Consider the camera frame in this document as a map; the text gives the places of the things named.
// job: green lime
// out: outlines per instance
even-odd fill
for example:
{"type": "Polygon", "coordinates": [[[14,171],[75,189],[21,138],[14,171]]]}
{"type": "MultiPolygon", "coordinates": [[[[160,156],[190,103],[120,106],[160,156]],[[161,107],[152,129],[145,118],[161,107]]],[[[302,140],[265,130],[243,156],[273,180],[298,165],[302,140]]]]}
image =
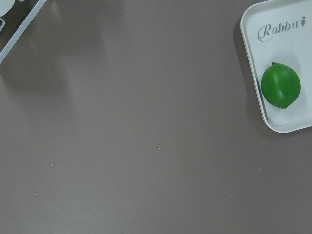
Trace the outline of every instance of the green lime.
{"type": "Polygon", "coordinates": [[[263,96],[273,106],[287,108],[297,100],[300,89],[298,74],[284,64],[273,62],[262,76],[263,96]]]}

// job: gray table surface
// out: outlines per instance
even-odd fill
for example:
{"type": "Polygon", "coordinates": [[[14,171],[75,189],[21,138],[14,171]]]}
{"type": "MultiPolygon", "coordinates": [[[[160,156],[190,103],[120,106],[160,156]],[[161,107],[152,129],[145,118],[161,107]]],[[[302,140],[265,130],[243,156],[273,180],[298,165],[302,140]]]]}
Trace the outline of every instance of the gray table surface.
{"type": "Polygon", "coordinates": [[[0,66],[0,233],[312,232],[312,128],[263,122],[259,0],[49,0],[0,66]]]}

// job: white object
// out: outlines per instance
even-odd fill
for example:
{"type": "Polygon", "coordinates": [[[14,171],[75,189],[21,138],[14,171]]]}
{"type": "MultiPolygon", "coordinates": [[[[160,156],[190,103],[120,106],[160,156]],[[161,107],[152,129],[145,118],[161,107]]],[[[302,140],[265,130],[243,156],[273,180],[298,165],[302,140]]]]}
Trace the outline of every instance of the white object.
{"type": "Polygon", "coordinates": [[[241,31],[264,122],[287,133],[312,126],[312,0],[270,0],[249,7],[241,31]],[[269,104],[260,84],[272,62],[293,68],[301,92],[286,109],[269,104]]]}
{"type": "MultiPolygon", "coordinates": [[[[11,36],[8,43],[5,45],[5,47],[0,51],[0,64],[4,60],[4,58],[7,56],[9,51],[12,49],[13,45],[17,42],[17,40],[20,38],[22,33],[25,31],[27,26],[30,24],[30,22],[33,20],[33,18],[36,16],[38,11],[42,8],[42,6],[45,4],[47,0],[38,0],[36,5],[30,10],[29,14],[26,16],[26,18],[22,21],[18,29],[15,31],[15,33],[11,36]]],[[[5,15],[12,6],[14,5],[14,0],[0,0],[0,16],[2,17],[5,15]]],[[[5,30],[5,21],[0,18],[1,26],[0,31],[5,30]]]]}
{"type": "Polygon", "coordinates": [[[0,17],[8,13],[11,10],[15,0],[0,0],[0,17]]]}

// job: green fruit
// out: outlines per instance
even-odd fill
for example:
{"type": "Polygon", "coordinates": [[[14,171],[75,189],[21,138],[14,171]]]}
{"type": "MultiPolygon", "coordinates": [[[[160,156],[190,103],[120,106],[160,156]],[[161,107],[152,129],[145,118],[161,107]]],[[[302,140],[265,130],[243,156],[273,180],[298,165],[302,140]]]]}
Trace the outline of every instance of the green fruit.
{"type": "Polygon", "coordinates": [[[265,99],[273,106],[285,109],[297,100],[300,94],[300,79],[290,67],[272,63],[263,74],[261,90],[265,99]]]}

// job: plastic tray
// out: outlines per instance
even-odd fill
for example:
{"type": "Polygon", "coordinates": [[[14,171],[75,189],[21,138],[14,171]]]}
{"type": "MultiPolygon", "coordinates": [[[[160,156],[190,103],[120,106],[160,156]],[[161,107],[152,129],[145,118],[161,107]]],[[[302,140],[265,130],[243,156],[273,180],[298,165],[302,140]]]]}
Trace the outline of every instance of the plastic tray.
{"type": "Polygon", "coordinates": [[[287,133],[312,126],[312,0],[270,0],[249,7],[241,31],[264,122],[287,133]],[[272,62],[300,77],[299,98],[286,109],[269,104],[260,84],[272,62]]]}
{"type": "Polygon", "coordinates": [[[0,64],[46,1],[0,1],[0,64]]]}

